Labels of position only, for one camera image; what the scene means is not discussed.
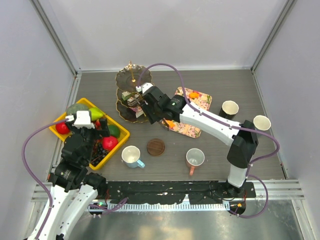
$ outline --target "pink mug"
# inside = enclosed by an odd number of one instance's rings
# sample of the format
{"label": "pink mug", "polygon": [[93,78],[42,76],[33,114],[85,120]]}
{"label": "pink mug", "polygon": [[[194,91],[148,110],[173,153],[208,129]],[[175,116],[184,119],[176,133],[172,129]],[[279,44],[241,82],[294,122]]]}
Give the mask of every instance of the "pink mug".
{"label": "pink mug", "polygon": [[191,148],[185,155],[186,165],[190,168],[189,175],[192,176],[197,167],[205,161],[205,154],[198,148]]}

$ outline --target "white mug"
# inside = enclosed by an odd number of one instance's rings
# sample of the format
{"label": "white mug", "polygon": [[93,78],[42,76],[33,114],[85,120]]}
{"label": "white mug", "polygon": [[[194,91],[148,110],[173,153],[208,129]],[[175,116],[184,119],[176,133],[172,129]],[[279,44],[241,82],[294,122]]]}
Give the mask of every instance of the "white mug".
{"label": "white mug", "polygon": [[191,148],[185,155],[186,165],[190,168],[189,175],[192,176],[197,167],[205,161],[205,154],[198,148]]}
{"label": "white mug", "polygon": [[144,168],[146,165],[140,160],[140,150],[136,146],[127,146],[123,149],[122,154],[122,161],[129,167],[129,168]]}
{"label": "white mug", "polygon": [[266,116],[258,115],[253,119],[253,125],[257,130],[268,131],[271,128],[271,121]]}

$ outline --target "metal floor panel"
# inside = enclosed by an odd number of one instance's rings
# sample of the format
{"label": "metal floor panel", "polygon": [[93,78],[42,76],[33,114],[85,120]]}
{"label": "metal floor panel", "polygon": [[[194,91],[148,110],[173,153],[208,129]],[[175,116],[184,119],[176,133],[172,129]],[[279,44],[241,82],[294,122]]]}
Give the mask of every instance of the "metal floor panel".
{"label": "metal floor panel", "polygon": [[[248,201],[245,215],[264,200]],[[302,240],[291,200],[271,200],[260,217],[242,219],[227,211],[84,213],[69,240]]]}

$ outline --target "round cork coaster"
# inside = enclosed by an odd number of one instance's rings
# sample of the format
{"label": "round cork coaster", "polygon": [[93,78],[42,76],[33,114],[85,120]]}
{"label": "round cork coaster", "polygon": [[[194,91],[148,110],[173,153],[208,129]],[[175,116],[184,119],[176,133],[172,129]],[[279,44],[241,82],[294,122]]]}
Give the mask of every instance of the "round cork coaster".
{"label": "round cork coaster", "polygon": [[164,141],[158,138],[151,139],[146,145],[146,150],[152,156],[160,156],[165,151],[165,148]]}

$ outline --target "white wall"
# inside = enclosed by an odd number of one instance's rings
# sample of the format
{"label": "white wall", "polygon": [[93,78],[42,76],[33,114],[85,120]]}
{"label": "white wall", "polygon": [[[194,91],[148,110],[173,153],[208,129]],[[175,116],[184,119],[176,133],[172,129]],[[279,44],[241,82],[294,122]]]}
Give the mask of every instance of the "white wall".
{"label": "white wall", "polygon": [[286,0],[49,0],[82,70],[251,67]]}
{"label": "white wall", "polygon": [[299,0],[258,66],[263,102],[289,176],[320,226],[320,1]]}
{"label": "white wall", "polygon": [[[63,112],[72,74],[28,0],[1,1],[0,23],[0,238],[21,240],[36,185],[21,147]],[[27,146],[29,165],[43,181],[56,142],[44,130]]]}

